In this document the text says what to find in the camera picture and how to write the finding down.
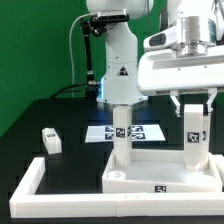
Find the cable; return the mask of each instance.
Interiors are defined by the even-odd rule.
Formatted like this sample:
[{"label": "cable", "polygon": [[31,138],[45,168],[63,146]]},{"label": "cable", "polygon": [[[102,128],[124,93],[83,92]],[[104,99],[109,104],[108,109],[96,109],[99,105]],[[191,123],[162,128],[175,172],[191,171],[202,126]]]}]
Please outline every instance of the cable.
[{"label": "cable", "polygon": [[72,89],[72,88],[77,88],[77,87],[80,87],[80,86],[87,86],[87,85],[88,85],[88,83],[79,83],[79,84],[74,84],[74,85],[66,86],[66,87],[58,90],[56,93],[54,93],[52,96],[50,96],[50,98],[51,99],[54,99],[57,95],[59,95],[61,93],[67,92],[65,90]]},{"label": "cable", "polygon": [[85,90],[68,90],[68,91],[62,91],[62,92],[59,92],[59,93],[55,93],[50,98],[51,99],[55,99],[58,95],[64,94],[64,93],[85,93]]},{"label": "cable", "polygon": [[84,18],[84,17],[87,17],[87,16],[93,16],[93,15],[95,15],[95,14],[97,14],[97,12],[79,16],[79,17],[72,23],[72,26],[71,26],[71,28],[70,28],[70,33],[69,33],[69,50],[70,50],[71,65],[72,65],[72,84],[73,84],[73,85],[75,84],[75,66],[74,66],[74,58],[73,58],[73,52],[72,52],[72,33],[73,33],[73,29],[74,29],[76,23],[77,23],[80,19],[82,19],[82,18]]}]

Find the small white block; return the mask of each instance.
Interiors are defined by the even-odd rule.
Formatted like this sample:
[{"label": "small white block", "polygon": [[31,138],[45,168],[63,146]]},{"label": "small white block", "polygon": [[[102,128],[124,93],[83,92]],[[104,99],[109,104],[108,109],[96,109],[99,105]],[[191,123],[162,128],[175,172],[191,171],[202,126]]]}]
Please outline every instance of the small white block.
[{"label": "small white block", "polygon": [[61,153],[61,140],[54,128],[43,129],[42,138],[49,154]]}]

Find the white platform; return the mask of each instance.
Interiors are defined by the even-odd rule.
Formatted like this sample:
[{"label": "white platform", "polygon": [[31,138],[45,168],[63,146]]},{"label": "white platform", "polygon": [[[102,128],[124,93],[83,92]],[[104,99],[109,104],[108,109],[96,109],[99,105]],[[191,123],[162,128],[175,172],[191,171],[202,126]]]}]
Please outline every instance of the white platform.
[{"label": "white platform", "polygon": [[[223,176],[223,156],[213,158]],[[44,171],[44,158],[35,158],[9,202],[12,218],[224,214],[221,192],[34,195]]]}]

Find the white block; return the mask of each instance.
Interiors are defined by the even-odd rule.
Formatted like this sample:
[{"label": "white block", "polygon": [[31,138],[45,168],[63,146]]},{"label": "white block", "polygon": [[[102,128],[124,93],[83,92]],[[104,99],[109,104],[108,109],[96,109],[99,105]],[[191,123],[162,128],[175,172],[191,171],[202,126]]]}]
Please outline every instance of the white block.
[{"label": "white block", "polygon": [[43,129],[42,139],[49,154],[61,153],[61,140],[54,128]]},{"label": "white block", "polygon": [[115,163],[128,166],[131,163],[132,149],[132,108],[118,106],[113,110]]},{"label": "white block", "polygon": [[197,169],[202,158],[203,105],[184,108],[184,160],[188,168]]}]

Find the sticker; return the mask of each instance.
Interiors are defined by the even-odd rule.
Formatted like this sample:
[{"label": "sticker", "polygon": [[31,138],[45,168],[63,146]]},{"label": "sticker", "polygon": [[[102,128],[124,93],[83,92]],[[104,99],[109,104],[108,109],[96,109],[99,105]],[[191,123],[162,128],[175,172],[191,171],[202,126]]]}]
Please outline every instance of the sticker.
[{"label": "sticker", "polygon": [[113,133],[106,133],[105,134],[105,140],[113,140],[114,134]]},{"label": "sticker", "polygon": [[132,133],[132,139],[133,140],[143,140],[146,139],[144,133]]},{"label": "sticker", "polygon": [[56,135],[55,134],[49,134],[47,135],[48,138],[52,138],[52,137],[55,137]]},{"label": "sticker", "polygon": [[128,72],[126,70],[126,68],[123,66],[120,70],[120,72],[118,73],[119,76],[127,76]]},{"label": "sticker", "polygon": [[132,125],[132,132],[143,132],[144,129],[142,126],[139,125]]},{"label": "sticker", "polygon": [[113,132],[114,131],[114,127],[113,126],[106,126],[105,127],[105,132]]},{"label": "sticker", "polygon": [[207,141],[207,131],[202,132],[202,141],[206,142]]},{"label": "sticker", "polygon": [[200,133],[187,132],[187,143],[200,143]]},{"label": "sticker", "polygon": [[128,127],[128,137],[131,135],[131,126]]},{"label": "sticker", "polygon": [[124,128],[116,128],[116,137],[117,138],[125,138],[125,129]]},{"label": "sticker", "polygon": [[155,186],[155,193],[166,193],[166,186]]}]

